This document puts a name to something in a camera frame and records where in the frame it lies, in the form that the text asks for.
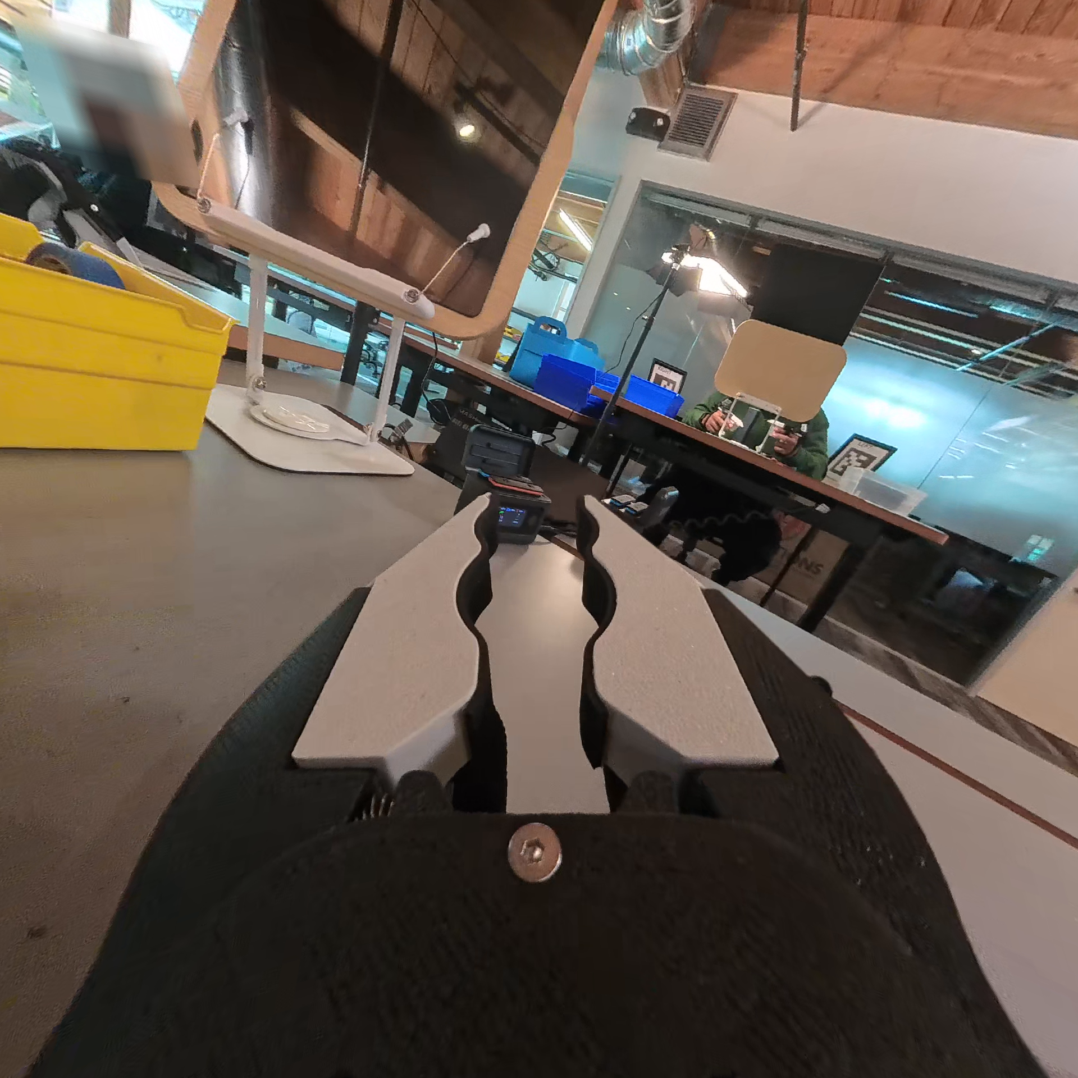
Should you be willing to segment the wall vent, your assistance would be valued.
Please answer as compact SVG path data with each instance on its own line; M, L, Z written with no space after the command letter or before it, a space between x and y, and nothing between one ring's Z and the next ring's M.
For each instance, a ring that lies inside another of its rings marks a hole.
M687 82L657 149L709 162L737 98L738 89Z

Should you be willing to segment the blue caddy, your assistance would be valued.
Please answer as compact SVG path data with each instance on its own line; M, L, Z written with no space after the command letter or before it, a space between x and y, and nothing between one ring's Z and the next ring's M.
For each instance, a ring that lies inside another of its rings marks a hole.
M511 381L533 389L542 360L554 356L597 370L604 370L597 345L584 338L572 338L564 322L541 316L523 331L519 346L505 368Z

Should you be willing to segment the yellow bin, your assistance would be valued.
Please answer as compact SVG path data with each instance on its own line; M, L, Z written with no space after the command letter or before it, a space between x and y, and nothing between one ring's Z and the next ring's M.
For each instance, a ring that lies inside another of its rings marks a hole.
M195 450L234 320L89 241L125 290L25 265L42 241L2 216L2 447Z

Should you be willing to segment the black device with screen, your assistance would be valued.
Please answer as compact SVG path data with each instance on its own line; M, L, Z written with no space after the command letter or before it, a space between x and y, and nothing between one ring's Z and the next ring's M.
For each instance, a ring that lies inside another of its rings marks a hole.
M526 476L498 476L484 470L478 470L476 476L497 505L498 542L530 545L550 511L551 499L545 490Z

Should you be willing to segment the blue tape roll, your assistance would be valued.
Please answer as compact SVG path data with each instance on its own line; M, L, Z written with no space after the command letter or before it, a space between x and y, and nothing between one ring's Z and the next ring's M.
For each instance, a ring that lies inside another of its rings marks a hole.
M125 290L118 270L99 255L68 248L54 241L37 244L24 259L27 266L69 276L94 285Z

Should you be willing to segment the metal air duct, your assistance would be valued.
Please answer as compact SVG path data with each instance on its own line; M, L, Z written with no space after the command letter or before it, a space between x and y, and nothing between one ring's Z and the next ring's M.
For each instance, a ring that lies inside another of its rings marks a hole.
M602 44L602 66L637 77L659 69L679 51L695 19L694 1L644 1L621 12Z

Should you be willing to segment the black case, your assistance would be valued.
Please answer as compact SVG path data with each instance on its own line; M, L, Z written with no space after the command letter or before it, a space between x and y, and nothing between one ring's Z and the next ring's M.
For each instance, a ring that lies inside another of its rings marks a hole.
M488 476L529 478L535 451L533 437L475 424L465 437L462 467Z

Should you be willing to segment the small blue bin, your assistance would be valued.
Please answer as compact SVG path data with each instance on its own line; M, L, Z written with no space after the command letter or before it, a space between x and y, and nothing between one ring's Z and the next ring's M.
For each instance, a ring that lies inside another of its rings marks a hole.
M593 388L612 393L619 383L620 377L614 373L598 371ZM669 418L677 418L681 409L685 407L681 395L673 392L663 385L645 381L635 374L628 375L627 386L622 397L628 402Z
M613 373L555 355L542 359L533 391L577 414L599 418L607 400L595 392L613 393L620 379Z

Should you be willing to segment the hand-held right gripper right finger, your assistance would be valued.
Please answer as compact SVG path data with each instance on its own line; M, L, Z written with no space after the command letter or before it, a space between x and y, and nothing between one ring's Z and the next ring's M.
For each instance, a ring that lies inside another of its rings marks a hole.
M691 573L608 506L577 505L582 602L595 622L583 654L580 729L588 762L630 785L711 769L772 768L778 750Z

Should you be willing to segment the black ceiling pole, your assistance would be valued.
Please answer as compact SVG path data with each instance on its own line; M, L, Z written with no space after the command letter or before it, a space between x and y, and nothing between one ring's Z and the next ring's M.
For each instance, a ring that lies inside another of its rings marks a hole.
M810 14L810 5L811 2L808 0L799 1L799 6L797 11L794 55L793 55L791 94L790 94L790 115L789 115L789 130L792 133L799 129L799 123L800 123L803 71L804 71L804 63L806 60L806 45L807 45L806 37L807 37L807 18Z

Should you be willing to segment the clear plastic container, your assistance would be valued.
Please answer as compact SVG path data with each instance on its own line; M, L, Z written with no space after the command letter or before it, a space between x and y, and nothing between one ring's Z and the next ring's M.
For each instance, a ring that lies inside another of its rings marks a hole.
M879 470L854 465L840 478L839 490L904 519L909 519L926 498L926 492L918 487L881 476Z

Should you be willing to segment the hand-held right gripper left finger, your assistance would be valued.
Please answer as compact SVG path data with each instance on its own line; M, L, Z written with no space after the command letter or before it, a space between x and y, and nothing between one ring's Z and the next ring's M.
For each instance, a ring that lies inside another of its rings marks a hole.
M505 723L478 618L492 600L499 506L478 497L381 573L292 748L307 770L412 772L459 811L505 811Z

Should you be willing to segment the wood-framed mirror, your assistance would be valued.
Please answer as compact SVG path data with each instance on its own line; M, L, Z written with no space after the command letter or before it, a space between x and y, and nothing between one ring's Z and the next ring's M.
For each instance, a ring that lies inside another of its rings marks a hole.
M178 220L457 340L508 319L616 2L207 2Z

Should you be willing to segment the long wooden desk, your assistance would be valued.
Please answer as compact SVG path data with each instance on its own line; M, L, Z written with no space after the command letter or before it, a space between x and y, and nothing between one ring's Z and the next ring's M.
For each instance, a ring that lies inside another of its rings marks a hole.
M488 367L461 353L451 353L447 344L427 330L406 327L400 367L411 371L401 409L414 416L421 404L421 387L428 376L450 392L451 401L499 421L523 436L553 433L557 424L573 431L572 460L586 450L597 423L535 393L511 381L501 370ZM752 451L708 436L677 419L657 414L631 401L619 401L613 412L611 448L600 452L600 473L613 489L618 469L632 450L649 451L666 462L680 465L699 476L708 478L731 492L747 496L790 519L808 525L810 533L828 533L846 543L831 573L826 575L813 600L805 606L798 627L814 632L823 624L854 573L882 537L897 540L916 538L932 545L945 545L948 536L849 492L839 490Z

